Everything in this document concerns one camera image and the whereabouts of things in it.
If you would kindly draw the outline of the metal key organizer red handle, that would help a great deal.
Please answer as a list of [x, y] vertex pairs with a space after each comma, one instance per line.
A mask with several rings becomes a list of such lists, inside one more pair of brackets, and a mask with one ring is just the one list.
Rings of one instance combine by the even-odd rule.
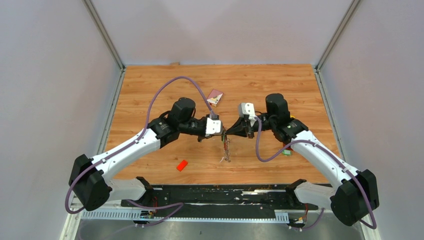
[[221, 162], [225, 161], [227, 163], [230, 163], [231, 162], [231, 159], [230, 159], [231, 153], [230, 153], [230, 147], [229, 147], [230, 139], [228, 138], [227, 130], [225, 128], [223, 129], [223, 132], [221, 135], [221, 141], [223, 144], [223, 157], [221, 159]]

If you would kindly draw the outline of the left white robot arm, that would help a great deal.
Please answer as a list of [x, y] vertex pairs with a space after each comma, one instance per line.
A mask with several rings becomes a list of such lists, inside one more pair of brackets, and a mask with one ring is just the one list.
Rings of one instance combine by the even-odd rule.
[[115, 176], [143, 156], [176, 141], [180, 134], [196, 136], [199, 142], [222, 134], [223, 124], [218, 115], [209, 113], [196, 119], [195, 111], [195, 102], [181, 97], [171, 110], [151, 120], [147, 127], [117, 147], [93, 157], [78, 156], [68, 184], [82, 208], [93, 211], [115, 200], [133, 200], [142, 207], [149, 206], [153, 193], [144, 178], [119, 180]]

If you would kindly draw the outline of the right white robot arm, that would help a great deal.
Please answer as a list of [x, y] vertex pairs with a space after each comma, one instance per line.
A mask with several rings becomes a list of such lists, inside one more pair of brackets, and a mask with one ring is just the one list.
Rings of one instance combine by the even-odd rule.
[[[303, 122], [291, 115], [282, 94], [267, 95], [265, 105], [266, 112], [257, 113], [253, 103], [240, 103], [238, 120], [223, 134], [255, 138], [255, 155], [262, 163], [274, 160], [285, 150], [291, 150], [325, 176], [330, 186], [314, 184], [305, 179], [289, 185], [285, 201], [290, 208], [298, 209], [303, 204], [312, 204], [330, 209], [346, 226], [360, 222], [372, 230], [377, 229], [373, 213], [380, 205], [376, 176], [368, 169], [358, 170], [324, 146]], [[260, 155], [260, 140], [264, 131], [272, 131], [275, 139], [283, 144], [268, 158]]]

